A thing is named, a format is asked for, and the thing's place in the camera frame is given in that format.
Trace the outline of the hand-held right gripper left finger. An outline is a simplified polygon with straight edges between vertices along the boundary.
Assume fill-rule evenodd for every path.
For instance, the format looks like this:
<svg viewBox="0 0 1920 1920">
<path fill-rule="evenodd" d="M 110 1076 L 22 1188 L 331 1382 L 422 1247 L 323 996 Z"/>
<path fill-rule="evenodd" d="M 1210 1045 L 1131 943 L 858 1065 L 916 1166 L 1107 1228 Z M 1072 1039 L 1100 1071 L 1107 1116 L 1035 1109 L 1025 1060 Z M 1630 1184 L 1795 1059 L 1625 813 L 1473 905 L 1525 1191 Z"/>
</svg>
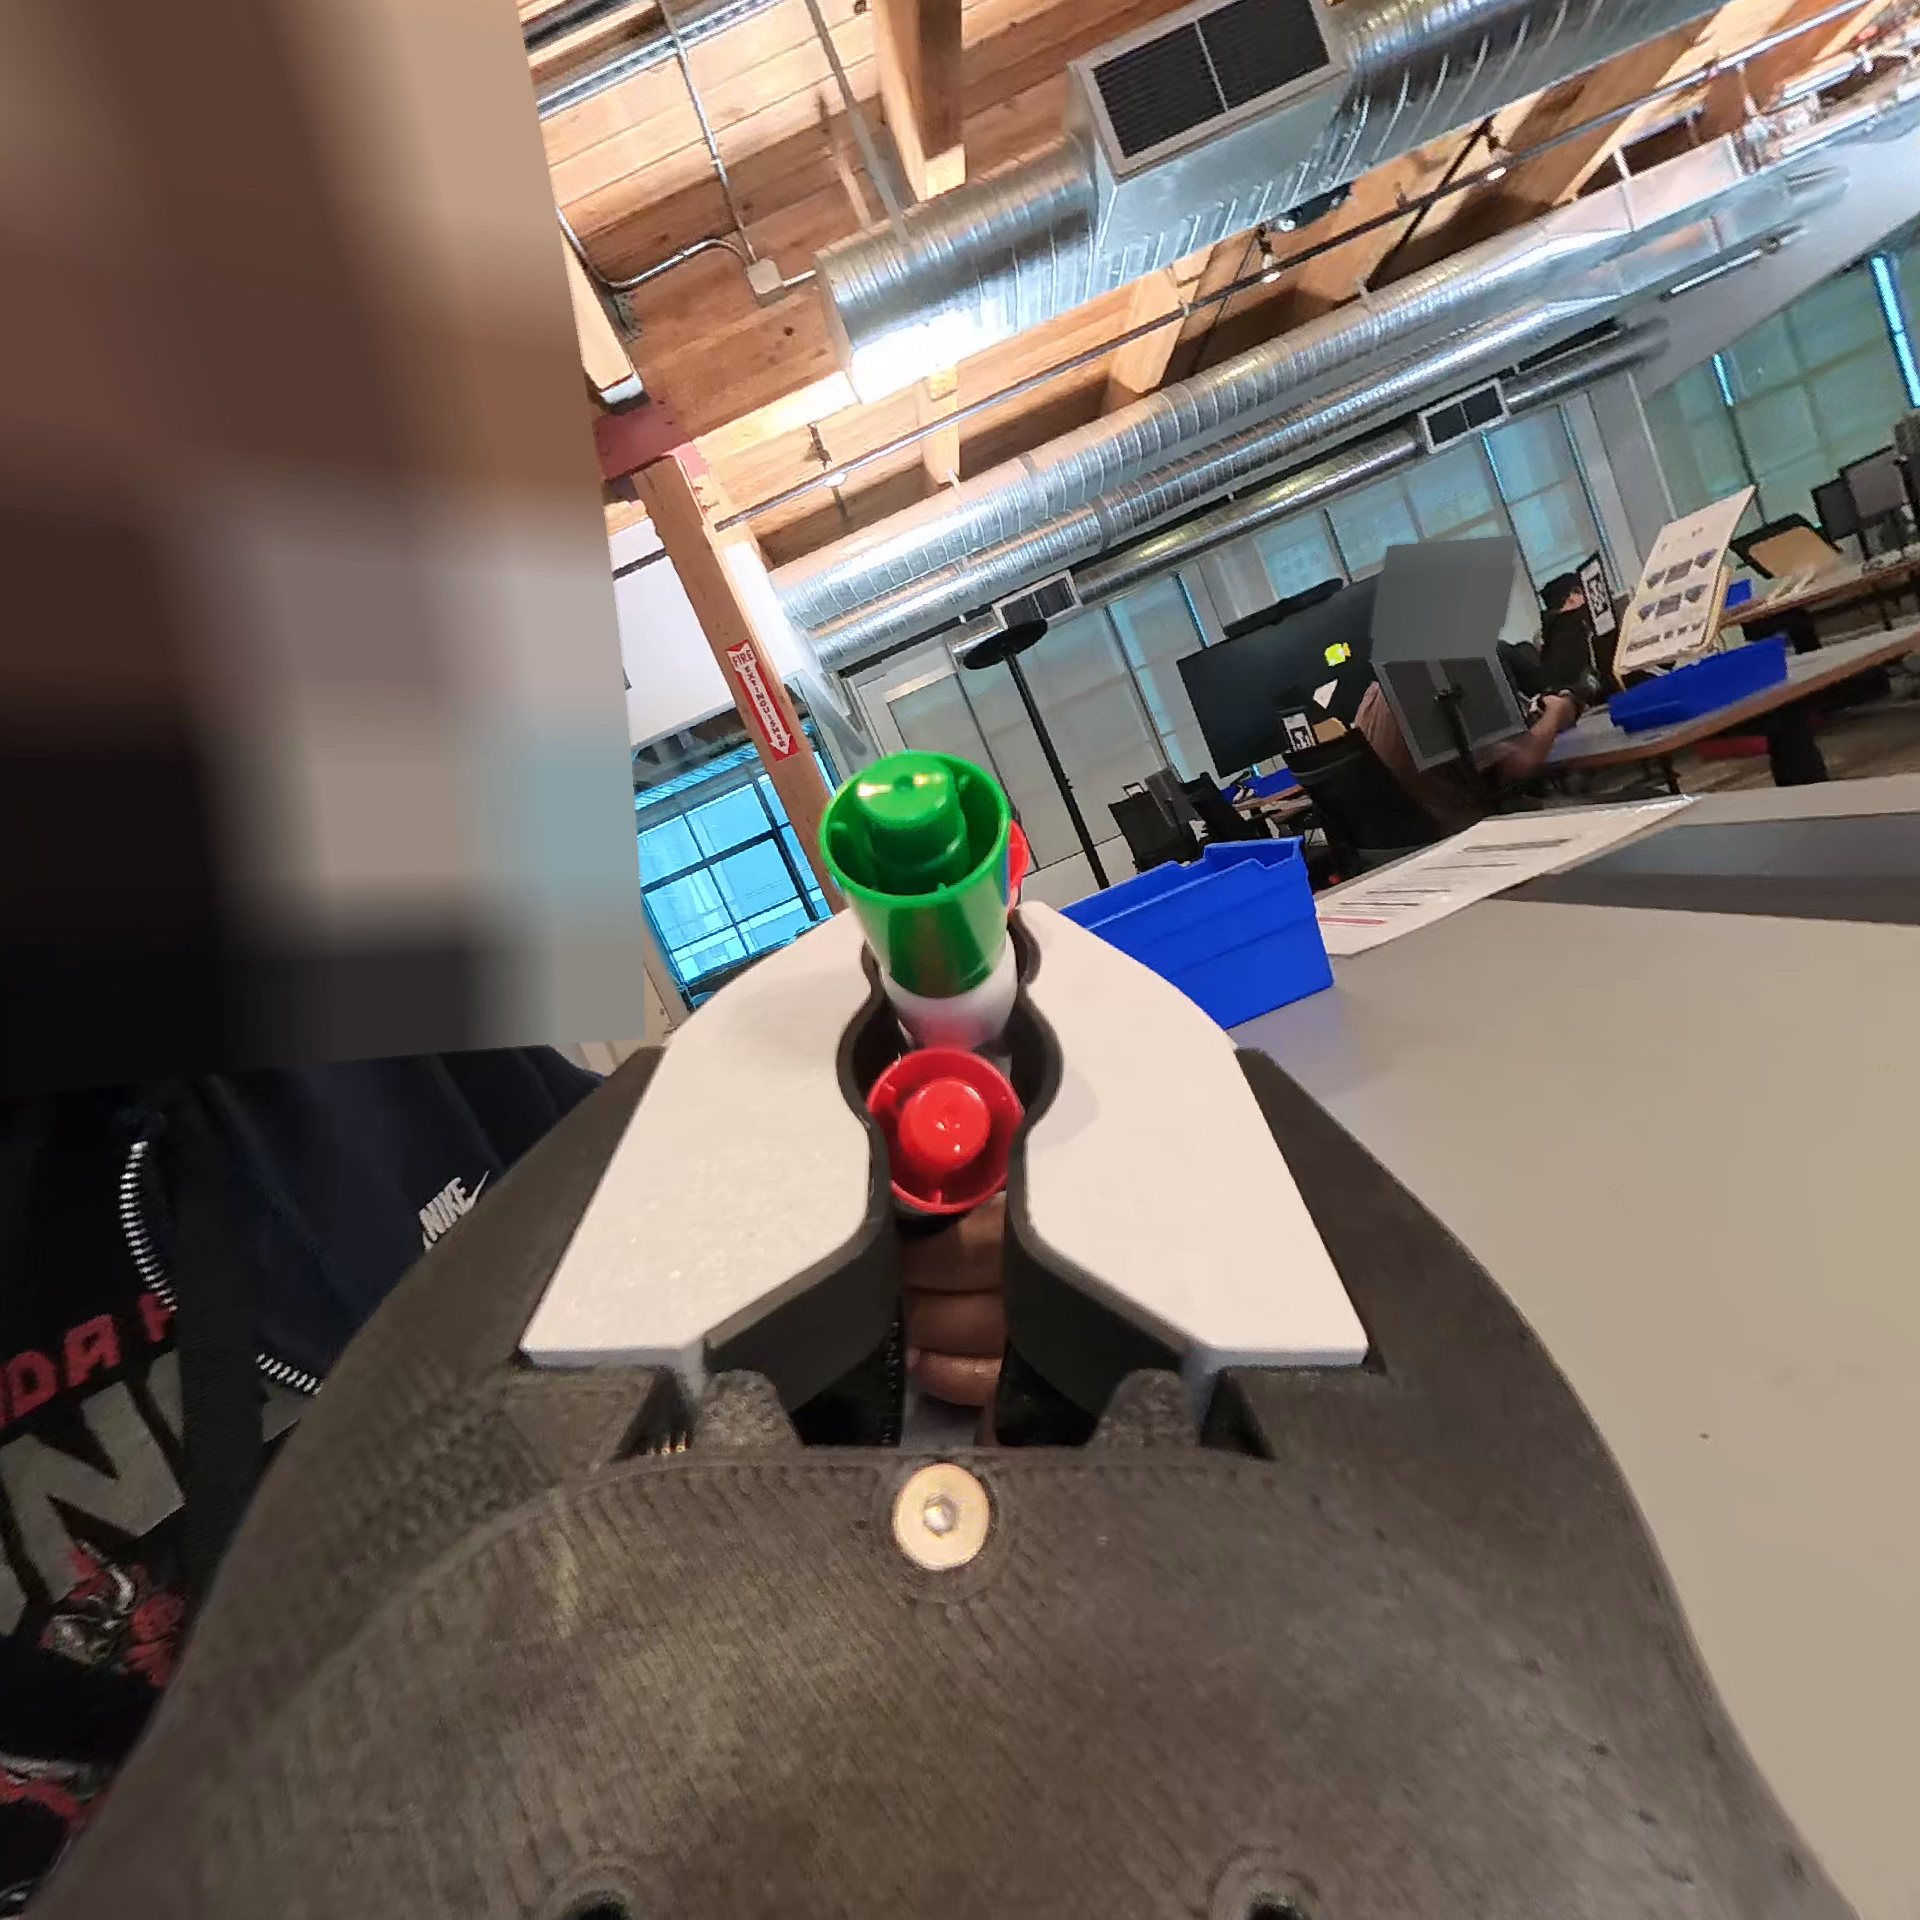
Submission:
<svg viewBox="0 0 1920 1920">
<path fill-rule="evenodd" d="M 873 1007 L 838 915 L 658 1056 L 520 1342 L 545 1369 L 843 1373 L 894 1321 L 894 1208 L 843 1079 Z"/>
</svg>

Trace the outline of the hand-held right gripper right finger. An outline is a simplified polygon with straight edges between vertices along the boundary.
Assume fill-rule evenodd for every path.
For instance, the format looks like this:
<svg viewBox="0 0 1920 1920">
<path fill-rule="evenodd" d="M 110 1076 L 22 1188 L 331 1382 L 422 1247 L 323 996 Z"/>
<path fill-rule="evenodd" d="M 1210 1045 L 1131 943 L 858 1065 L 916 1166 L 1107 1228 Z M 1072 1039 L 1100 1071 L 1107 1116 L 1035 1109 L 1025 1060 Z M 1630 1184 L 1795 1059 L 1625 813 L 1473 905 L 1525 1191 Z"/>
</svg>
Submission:
<svg viewBox="0 0 1920 1920">
<path fill-rule="evenodd" d="M 1005 1325 L 1037 1373 L 1353 1369 L 1369 1349 L 1234 1041 L 1030 905 L 1041 1030 L 1005 1188 Z"/>
</svg>

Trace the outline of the red marker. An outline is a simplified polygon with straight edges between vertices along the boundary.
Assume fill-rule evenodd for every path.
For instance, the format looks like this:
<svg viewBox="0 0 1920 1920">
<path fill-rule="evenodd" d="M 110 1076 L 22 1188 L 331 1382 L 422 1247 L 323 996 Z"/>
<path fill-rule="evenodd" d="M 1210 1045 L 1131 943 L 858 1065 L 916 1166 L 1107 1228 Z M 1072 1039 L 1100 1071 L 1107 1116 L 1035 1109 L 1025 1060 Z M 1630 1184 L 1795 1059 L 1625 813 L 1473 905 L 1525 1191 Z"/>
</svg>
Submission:
<svg viewBox="0 0 1920 1920">
<path fill-rule="evenodd" d="M 901 1212 L 954 1217 L 1003 1192 L 1025 1103 L 982 1053 L 912 1047 L 875 1076 L 866 1112 Z"/>
</svg>

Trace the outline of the large blue plastic bin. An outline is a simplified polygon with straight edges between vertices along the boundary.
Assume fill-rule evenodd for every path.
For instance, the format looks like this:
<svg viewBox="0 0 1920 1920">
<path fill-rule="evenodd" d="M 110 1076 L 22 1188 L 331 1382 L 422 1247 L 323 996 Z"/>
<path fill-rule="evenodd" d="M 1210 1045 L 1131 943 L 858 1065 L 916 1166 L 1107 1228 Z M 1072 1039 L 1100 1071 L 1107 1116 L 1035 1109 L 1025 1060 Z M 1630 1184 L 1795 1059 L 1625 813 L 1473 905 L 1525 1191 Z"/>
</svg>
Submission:
<svg viewBox="0 0 1920 1920">
<path fill-rule="evenodd" d="M 1189 996 L 1222 1028 L 1334 982 L 1297 839 L 1210 846 L 1065 909 Z"/>
</svg>

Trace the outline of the green marker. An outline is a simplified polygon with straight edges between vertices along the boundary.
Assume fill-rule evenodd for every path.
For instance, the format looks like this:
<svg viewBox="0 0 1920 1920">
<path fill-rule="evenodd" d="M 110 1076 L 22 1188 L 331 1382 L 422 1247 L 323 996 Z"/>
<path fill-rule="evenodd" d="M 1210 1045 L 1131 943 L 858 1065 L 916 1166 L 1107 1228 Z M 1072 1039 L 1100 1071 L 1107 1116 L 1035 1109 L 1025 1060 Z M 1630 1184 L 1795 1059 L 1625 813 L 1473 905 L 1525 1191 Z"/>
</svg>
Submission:
<svg viewBox="0 0 1920 1920">
<path fill-rule="evenodd" d="M 824 811 L 832 883 L 920 1047 L 989 1048 L 1012 1017 L 1012 835 L 1001 783 L 944 752 L 883 757 Z"/>
</svg>

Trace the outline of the person's right hand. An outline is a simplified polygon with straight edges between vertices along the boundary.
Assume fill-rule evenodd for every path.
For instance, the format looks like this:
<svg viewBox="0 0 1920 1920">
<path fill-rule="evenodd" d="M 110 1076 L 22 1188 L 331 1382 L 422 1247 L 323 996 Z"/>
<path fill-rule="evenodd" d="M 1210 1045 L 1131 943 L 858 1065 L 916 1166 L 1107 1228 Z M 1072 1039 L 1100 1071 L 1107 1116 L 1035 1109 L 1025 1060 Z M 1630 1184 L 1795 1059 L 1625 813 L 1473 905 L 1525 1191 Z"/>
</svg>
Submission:
<svg viewBox="0 0 1920 1920">
<path fill-rule="evenodd" d="M 904 1364 L 930 1401 L 985 1412 L 996 1393 L 1003 1317 L 1005 1196 L 901 1238 Z"/>
</svg>

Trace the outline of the printed paper sheet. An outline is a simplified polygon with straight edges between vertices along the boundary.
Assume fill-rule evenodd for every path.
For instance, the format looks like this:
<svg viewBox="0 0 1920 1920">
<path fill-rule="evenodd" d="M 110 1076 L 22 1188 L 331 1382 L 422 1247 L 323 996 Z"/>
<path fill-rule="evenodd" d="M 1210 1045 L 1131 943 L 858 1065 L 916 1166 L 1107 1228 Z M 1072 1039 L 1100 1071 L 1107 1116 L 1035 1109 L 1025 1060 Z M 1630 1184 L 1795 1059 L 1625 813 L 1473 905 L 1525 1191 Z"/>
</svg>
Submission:
<svg viewBox="0 0 1920 1920">
<path fill-rule="evenodd" d="M 1491 816 L 1316 895 L 1329 957 L 1355 957 L 1526 879 L 1564 872 L 1692 805 L 1659 798 Z"/>
</svg>

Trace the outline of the black computer monitor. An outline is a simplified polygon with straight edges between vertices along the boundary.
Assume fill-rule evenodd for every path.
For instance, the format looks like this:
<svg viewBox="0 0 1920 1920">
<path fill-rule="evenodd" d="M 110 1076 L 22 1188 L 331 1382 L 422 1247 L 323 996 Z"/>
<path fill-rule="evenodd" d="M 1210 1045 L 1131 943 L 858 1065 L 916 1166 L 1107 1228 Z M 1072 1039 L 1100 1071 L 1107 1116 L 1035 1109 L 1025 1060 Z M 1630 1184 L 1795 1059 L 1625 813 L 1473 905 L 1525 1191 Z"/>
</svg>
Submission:
<svg viewBox="0 0 1920 1920">
<path fill-rule="evenodd" d="M 1373 611 L 1379 580 L 1344 583 L 1313 606 L 1269 616 L 1178 662 L 1192 715 L 1218 780 L 1237 777 L 1294 747 L 1285 715 L 1302 713 L 1302 743 L 1315 726 L 1349 726 L 1373 683 Z"/>
</svg>

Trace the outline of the black floor lamp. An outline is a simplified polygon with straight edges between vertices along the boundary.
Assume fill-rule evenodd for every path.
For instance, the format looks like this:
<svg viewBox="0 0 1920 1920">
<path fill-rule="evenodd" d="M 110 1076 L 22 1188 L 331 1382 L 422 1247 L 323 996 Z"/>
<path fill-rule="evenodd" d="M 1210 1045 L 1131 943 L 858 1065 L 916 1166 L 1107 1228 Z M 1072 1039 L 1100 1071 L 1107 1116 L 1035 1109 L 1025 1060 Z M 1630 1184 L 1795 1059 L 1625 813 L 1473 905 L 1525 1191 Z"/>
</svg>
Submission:
<svg viewBox="0 0 1920 1920">
<path fill-rule="evenodd" d="M 1026 723 L 1041 743 L 1041 753 L 1044 758 L 1046 773 L 1059 791 L 1059 798 L 1065 806 L 1067 822 L 1077 839 L 1077 846 L 1088 863 L 1088 872 L 1092 877 L 1092 886 L 1097 891 L 1107 891 L 1110 877 L 1102 863 L 1102 854 L 1088 827 L 1085 813 L 1077 803 L 1072 791 L 1072 782 L 1067 777 L 1065 764 L 1059 753 L 1054 736 L 1049 732 L 1049 723 L 1041 708 L 1041 700 L 1029 683 L 1029 676 L 1021 667 L 1021 659 L 1033 651 L 1046 636 L 1049 622 L 1043 615 L 1025 616 L 1012 627 L 994 628 L 981 638 L 956 648 L 954 659 L 962 669 L 985 672 L 994 665 L 1003 665 L 1025 708 Z"/>
</svg>

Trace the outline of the small blue bin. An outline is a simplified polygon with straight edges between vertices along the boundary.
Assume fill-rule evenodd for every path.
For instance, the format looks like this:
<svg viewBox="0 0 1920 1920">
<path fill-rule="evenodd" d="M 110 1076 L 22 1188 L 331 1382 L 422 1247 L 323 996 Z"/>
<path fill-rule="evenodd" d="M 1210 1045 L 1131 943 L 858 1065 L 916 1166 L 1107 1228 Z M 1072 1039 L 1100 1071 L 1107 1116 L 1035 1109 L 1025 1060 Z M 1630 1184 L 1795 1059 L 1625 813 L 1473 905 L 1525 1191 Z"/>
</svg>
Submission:
<svg viewBox="0 0 1920 1920">
<path fill-rule="evenodd" d="M 1676 665 L 1612 696 L 1610 723 L 1628 736 L 1683 726 L 1784 686 L 1790 651 L 1784 636 L 1772 636 Z"/>
</svg>

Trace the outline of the small printed table sign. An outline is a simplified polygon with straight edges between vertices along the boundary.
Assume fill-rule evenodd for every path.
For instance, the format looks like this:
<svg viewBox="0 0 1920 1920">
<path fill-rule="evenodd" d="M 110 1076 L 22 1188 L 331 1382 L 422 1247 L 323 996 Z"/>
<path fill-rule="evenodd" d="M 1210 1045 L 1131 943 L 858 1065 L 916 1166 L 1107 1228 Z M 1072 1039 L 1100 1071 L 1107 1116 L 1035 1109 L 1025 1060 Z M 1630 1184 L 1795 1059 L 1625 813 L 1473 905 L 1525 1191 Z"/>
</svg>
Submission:
<svg viewBox="0 0 1920 1920">
<path fill-rule="evenodd" d="M 1613 676 L 1620 686 L 1712 648 L 1736 568 L 1732 541 L 1756 493 L 1746 485 L 1670 518 L 1656 537 L 1619 623 Z"/>
</svg>

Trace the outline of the silver air duct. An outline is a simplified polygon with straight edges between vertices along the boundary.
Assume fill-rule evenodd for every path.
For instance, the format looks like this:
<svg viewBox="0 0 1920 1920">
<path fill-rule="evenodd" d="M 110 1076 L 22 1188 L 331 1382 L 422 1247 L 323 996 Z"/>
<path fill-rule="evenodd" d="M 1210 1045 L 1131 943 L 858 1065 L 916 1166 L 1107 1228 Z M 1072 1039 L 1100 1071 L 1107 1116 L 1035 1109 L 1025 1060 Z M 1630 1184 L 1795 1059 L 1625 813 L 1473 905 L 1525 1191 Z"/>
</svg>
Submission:
<svg viewBox="0 0 1920 1920">
<path fill-rule="evenodd" d="M 1349 184 L 1526 95 L 1581 79 L 1710 5 L 1198 5 L 1069 65 L 1064 137 L 819 254 L 830 336 L 858 398 L 905 390 L 1178 259 L 1282 238 Z M 1550 326 L 1637 299 L 1700 259 L 1830 200 L 1849 152 L 1916 116 L 1916 79 L 1827 123 L 1762 116 L 1558 207 L 1388 299 L 1192 374 L 773 573 L 826 656 L 910 640 L 1060 571 L 1281 454 L 1266 423 L 1390 347 L 1497 301 Z"/>
</svg>

